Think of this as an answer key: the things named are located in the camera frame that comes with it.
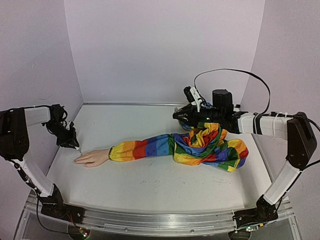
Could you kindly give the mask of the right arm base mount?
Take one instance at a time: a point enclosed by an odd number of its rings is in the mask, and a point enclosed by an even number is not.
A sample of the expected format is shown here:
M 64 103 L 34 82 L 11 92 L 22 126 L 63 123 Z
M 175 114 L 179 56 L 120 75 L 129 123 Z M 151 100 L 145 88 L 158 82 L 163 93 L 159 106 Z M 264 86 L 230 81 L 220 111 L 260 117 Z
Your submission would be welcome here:
M 278 219 L 278 207 L 276 204 L 270 204 L 262 195 L 256 202 L 256 207 L 238 210 L 232 216 L 237 230 L 266 224 Z

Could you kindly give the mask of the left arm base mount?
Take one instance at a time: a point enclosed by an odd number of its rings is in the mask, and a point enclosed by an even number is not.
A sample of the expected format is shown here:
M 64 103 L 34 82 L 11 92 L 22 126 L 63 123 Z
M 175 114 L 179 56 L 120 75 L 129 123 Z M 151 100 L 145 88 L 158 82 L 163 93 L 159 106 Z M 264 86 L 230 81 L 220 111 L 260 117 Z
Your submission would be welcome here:
M 64 203 L 62 194 L 55 184 L 53 184 L 51 195 L 40 196 L 37 194 L 37 199 L 41 203 L 40 213 L 42 215 L 68 221 L 74 225 L 83 222 L 85 209 L 80 206 Z

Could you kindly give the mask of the clear glitter nail polish bottle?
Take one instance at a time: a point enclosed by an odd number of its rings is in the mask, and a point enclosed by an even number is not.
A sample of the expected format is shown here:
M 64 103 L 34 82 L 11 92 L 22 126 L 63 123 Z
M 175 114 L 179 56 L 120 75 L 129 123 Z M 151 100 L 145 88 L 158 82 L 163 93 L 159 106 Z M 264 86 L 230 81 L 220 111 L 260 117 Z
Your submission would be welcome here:
M 172 117 L 176 120 L 180 120 L 180 119 L 184 119 L 186 116 L 188 116 L 188 114 L 186 113 L 186 110 L 181 107 L 181 108 L 174 108 L 174 113 L 172 115 Z

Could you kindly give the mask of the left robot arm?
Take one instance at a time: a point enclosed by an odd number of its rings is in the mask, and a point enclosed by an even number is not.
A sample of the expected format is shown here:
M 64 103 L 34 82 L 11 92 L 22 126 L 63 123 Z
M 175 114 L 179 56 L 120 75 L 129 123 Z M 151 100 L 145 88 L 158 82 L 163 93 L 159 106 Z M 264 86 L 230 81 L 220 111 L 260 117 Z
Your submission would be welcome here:
M 55 185 L 29 153 L 28 127 L 42 125 L 56 137 L 56 145 L 79 150 L 77 133 L 60 104 L 11 108 L 0 112 L 0 156 L 17 170 L 22 180 L 42 198 L 54 195 Z

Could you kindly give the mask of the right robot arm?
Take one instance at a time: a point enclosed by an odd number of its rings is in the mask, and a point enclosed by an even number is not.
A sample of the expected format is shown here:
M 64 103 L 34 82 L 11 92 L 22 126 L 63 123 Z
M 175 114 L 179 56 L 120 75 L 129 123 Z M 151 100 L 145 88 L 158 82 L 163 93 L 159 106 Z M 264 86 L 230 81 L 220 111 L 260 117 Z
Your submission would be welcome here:
M 271 150 L 269 157 L 282 157 L 271 185 L 257 200 L 254 208 L 239 210 L 233 219 L 237 226 L 266 223 L 278 218 L 278 209 L 283 198 L 301 176 L 312 166 L 310 159 L 317 149 L 317 139 L 312 127 L 317 124 L 304 112 L 288 114 L 266 111 L 251 113 L 236 110 L 232 94 L 225 89 L 212 92 L 213 103 L 207 103 L 196 87 L 187 86 L 184 94 L 188 104 L 176 109 L 173 118 L 191 128 L 217 124 L 219 132 L 228 131 L 234 135 L 248 134 L 256 138 L 275 139 L 280 146 L 279 153 Z

